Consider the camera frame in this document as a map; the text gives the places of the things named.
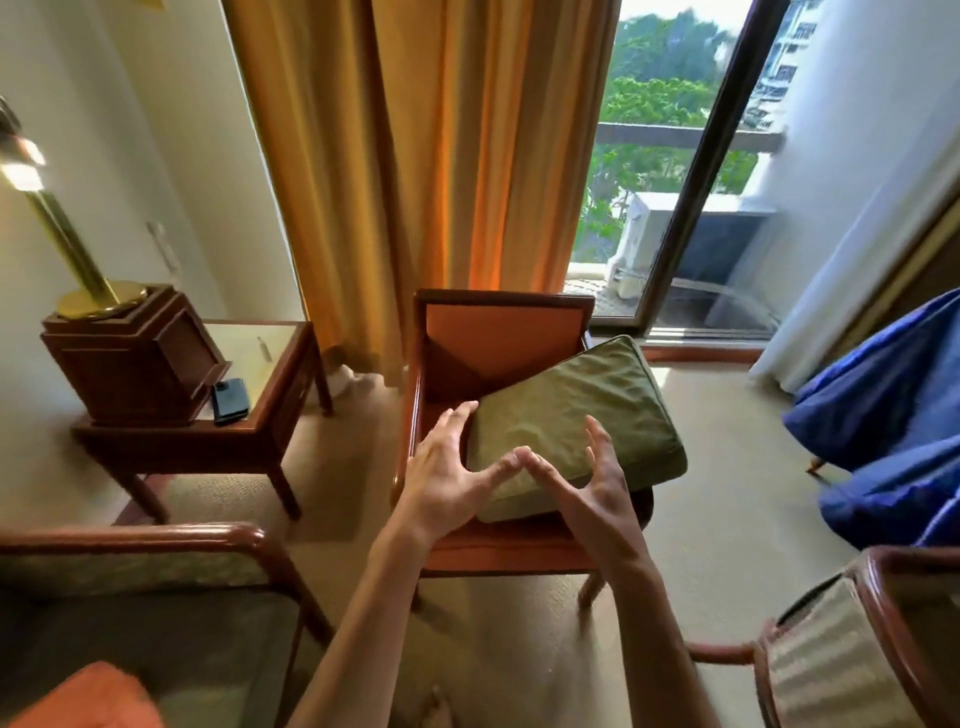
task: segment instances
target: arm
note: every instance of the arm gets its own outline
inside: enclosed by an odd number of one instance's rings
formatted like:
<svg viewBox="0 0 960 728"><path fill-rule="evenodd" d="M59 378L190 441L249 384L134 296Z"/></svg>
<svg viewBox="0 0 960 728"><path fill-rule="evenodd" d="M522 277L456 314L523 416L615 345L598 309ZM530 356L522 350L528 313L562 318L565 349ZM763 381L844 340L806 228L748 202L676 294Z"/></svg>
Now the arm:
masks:
<svg viewBox="0 0 960 728"><path fill-rule="evenodd" d="M634 726L718 728L720 721L687 654L607 431L587 418L593 479L578 490L529 448L523 467L556 499L573 535L610 583L620 624Z"/></svg>
<svg viewBox="0 0 960 728"><path fill-rule="evenodd" d="M427 554L520 470L511 452L481 473L464 468L460 437L476 406L464 402L444 412L410 458L396 509L371 546L360 584L288 728L387 725L410 603Z"/></svg>

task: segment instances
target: window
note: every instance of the window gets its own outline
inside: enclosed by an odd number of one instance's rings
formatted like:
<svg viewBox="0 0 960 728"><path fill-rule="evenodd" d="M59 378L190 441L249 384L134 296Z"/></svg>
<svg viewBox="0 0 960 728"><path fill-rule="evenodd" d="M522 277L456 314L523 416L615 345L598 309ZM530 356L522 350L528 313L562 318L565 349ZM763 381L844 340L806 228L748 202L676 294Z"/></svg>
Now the window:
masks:
<svg viewBox="0 0 960 728"><path fill-rule="evenodd" d="M816 23L797 23L797 30L794 31L793 37L796 40L807 40L813 36L815 30L817 30Z"/></svg>
<svg viewBox="0 0 960 728"><path fill-rule="evenodd" d="M793 74L797 72L795 65L782 65L777 69L777 75L774 77L778 81L793 81Z"/></svg>

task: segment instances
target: striped fabric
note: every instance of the striped fabric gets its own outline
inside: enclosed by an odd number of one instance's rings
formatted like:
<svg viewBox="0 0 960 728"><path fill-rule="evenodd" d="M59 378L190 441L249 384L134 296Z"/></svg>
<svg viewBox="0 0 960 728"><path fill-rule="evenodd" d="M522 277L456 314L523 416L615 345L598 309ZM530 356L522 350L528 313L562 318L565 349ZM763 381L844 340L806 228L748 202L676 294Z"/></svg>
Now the striped fabric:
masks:
<svg viewBox="0 0 960 728"><path fill-rule="evenodd" d="M769 651L781 728L923 728L850 579L839 579Z"/></svg>

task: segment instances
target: yellow curtain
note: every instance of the yellow curtain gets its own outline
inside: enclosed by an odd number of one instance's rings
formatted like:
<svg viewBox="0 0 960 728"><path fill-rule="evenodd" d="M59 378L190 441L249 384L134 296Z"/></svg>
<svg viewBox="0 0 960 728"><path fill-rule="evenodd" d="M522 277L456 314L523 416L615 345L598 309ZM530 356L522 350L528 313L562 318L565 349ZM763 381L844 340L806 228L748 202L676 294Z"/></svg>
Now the yellow curtain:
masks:
<svg viewBox="0 0 960 728"><path fill-rule="evenodd" d="M559 291L618 0L225 0L321 346L396 380L418 287Z"/></svg>
<svg viewBox="0 0 960 728"><path fill-rule="evenodd" d="M960 269L955 261L944 256L948 246L955 247L958 243L960 197L955 197L921 235L904 260L894 267L873 299L830 349L825 361L839 359L900 316L960 286ZM941 258L945 265L938 265Z"/></svg>

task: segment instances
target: hand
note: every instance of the hand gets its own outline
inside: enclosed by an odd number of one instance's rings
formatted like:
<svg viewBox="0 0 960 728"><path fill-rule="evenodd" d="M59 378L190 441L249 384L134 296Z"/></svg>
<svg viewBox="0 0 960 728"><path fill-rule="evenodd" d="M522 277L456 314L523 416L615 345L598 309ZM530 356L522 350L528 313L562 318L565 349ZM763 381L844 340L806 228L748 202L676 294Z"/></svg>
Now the hand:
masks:
<svg viewBox="0 0 960 728"><path fill-rule="evenodd" d="M460 462L460 437L477 402L448 409L407 460L403 492L391 522L408 528L427 549L473 518L493 489L520 472L514 451L480 473Z"/></svg>
<svg viewBox="0 0 960 728"><path fill-rule="evenodd" d="M652 569L653 562L610 435L600 423L587 417L587 437L593 478L584 488L570 485L529 448L518 448L516 455L527 472L553 495L570 531L616 588L637 566Z"/></svg>

